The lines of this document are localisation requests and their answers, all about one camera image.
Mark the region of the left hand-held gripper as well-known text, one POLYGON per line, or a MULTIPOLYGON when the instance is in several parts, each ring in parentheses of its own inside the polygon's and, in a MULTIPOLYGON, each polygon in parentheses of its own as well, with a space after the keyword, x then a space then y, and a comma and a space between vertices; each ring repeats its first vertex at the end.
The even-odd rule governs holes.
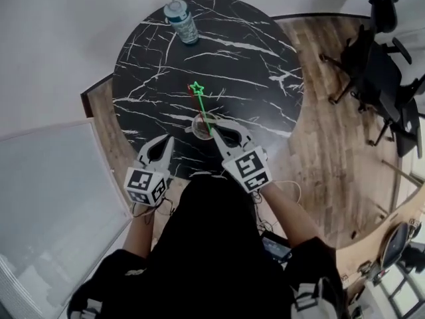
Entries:
POLYGON ((124 189, 134 203, 156 207, 168 189, 175 139, 167 134, 146 142, 127 169, 124 189))

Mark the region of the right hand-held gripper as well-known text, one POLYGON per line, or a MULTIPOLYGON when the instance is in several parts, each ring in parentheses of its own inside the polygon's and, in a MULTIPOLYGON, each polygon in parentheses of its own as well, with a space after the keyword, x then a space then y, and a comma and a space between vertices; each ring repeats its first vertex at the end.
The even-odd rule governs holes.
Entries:
POLYGON ((267 156, 247 128, 234 121, 218 121, 212 136, 222 155, 223 168, 247 193, 272 181, 267 156))

